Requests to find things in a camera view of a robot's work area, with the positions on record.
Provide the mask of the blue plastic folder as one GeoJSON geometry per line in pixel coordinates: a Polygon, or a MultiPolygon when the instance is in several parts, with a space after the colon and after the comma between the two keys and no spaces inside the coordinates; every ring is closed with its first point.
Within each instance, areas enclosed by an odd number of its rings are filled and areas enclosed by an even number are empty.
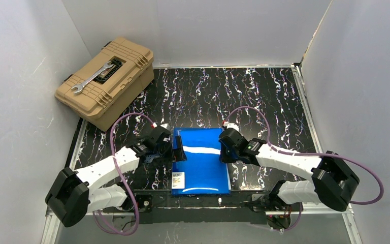
{"type": "Polygon", "coordinates": [[[171,194],[221,195],[231,191],[227,164],[220,161],[221,128],[175,128],[186,160],[173,163],[171,194]]]}

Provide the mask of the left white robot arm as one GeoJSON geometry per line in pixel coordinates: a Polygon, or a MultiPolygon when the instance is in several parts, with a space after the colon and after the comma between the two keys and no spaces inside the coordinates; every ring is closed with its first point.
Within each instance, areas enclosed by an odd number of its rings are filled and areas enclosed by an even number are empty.
{"type": "Polygon", "coordinates": [[[147,163],[186,159],[181,136],[172,135],[166,125],[157,126],[147,136],[137,137],[97,163],[77,170],[65,167],[58,173],[45,203],[65,227],[79,223],[89,212],[125,207],[129,202],[138,216],[139,205],[125,179],[105,185],[147,163]]]}

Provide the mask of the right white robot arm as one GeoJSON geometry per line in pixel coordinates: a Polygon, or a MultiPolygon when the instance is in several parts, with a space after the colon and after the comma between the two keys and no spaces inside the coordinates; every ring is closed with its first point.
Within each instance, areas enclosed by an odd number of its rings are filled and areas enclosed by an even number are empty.
{"type": "Polygon", "coordinates": [[[335,211],[345,211],[359,183],[359,177],[337,154],[300,153],[268,145],[265,140],[245,139],[233,128],[219,135],[220,161],[241,161],[260,167],[275,168],[302,177],[300,181],[278,181],[267,196],[256,203],[268,208],[295,203],[322,203],[335,211]]]}

